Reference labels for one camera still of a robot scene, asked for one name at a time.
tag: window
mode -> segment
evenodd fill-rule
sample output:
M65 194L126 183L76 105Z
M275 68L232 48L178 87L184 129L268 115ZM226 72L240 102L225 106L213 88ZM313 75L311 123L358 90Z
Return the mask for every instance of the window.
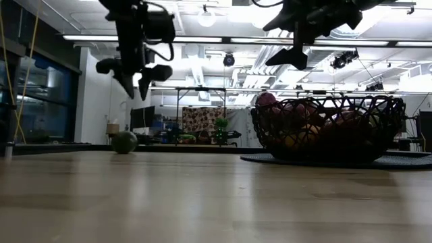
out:
M26 94L50 101L71 102L71 73L41 57L21 58L18 92L23 93L27 69L30 66Z
M18 95L18 108L22 96ZM63 105L24 98L21 127L28 143L65 142L69 125L68 108Z
M72 95L71 71L43 57L21 58L18 80L18 110L22 105L21 127L27 143L71 142L74 137L76 100Z
M0 85L4 86L5 84L7 84L6 65L4 61L0 60Z

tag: yellow rope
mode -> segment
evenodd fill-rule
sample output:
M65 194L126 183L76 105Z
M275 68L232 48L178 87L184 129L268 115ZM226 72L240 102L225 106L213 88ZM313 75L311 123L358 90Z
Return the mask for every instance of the yellow rope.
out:
M10 91L10 95L11 95L12 105L15 105L14 92L12 90L11 76L10 76L10 73L9 73L9 64L7 62L5 32L4 32L4 27L3 27L3 14L1 13L1 9L0 9L0 31L1 31L1 41L3 43L3 55L4 55L4 58L5 58L7 83L9 84L9 91ZM15 113L16 120L18 122L18 113L16 112L16 110L14 110L14 113ZM21 131L22 140L24 141L24 144L26 144L26 137L24 136L24 132L22 131L22 128L21 128L21 125L20 125L19 122L17 123L17 129L18 128Z
M36 13L36 21L34 23L32 46L30 48L30 59L32 59L32 57L33 57L34 42L36 40L36 31L38 30L39 11L41 10L41 3L42 3L42 0L39 0L38 11ZM24 89L22 91L22 99L21 99L20 112L18 113L18 124L20 124L20 122L21 122L22 108L24 107L24 97L26 96L27 81L28 81L28 77L30 75L30 68L31 68L31 65L29 65L27 67L27 75L26 75L26 79L24 81ZM14 138L16 138L17 134L18 134L18 126L15 129L15 136L14 136Z

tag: pole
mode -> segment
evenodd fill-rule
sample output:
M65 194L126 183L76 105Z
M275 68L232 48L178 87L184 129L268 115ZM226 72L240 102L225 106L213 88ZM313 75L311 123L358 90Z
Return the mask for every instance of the pole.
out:
M177 89L177 119L175 119L175 122L177 124L177 128L175 129L175 145L177 146L177 138L178 138L178 132L179 132L179 127L178 127L178 107L180 106L180 89Z

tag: white wall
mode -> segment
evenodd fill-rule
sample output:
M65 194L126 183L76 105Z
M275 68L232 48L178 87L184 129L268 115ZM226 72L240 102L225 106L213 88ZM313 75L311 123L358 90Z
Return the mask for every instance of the white wall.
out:
M125 128L128 96L112 74L96 72L98 61L88 48L81 49L75 142L107 144L107 122L116 120L120 130Z

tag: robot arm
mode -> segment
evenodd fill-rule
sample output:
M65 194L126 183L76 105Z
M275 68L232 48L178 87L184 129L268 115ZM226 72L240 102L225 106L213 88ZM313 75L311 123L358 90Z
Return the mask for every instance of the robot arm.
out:
M154 50L145 43L167 43L173 59L172 42L176 37L173 25L174 16L165 8L154 3L142 0L99 0L109 10L105 17L114 21L119 39L118 51L120 59L105 59L97 64L97 71L108 74L114 71L114 78L123 86L130 98L134 98L132 77L141 73L142 79L138 81L141 99L145 100L147 90L152 80L166 81L172 75L168 65L156 65L154 68L145 67L154 62ZM148 4L153 4L162 11L148 11Z
M270 31L281 28L294 33L294 46L282 49L270 58L266 65L291 64L304 70L308 57L303 53L304 44L313 44L319 36L329 36L330 32L343 24L355 29L363 19L362 11L383 2L396 0L283 0L279 14L264 28Z

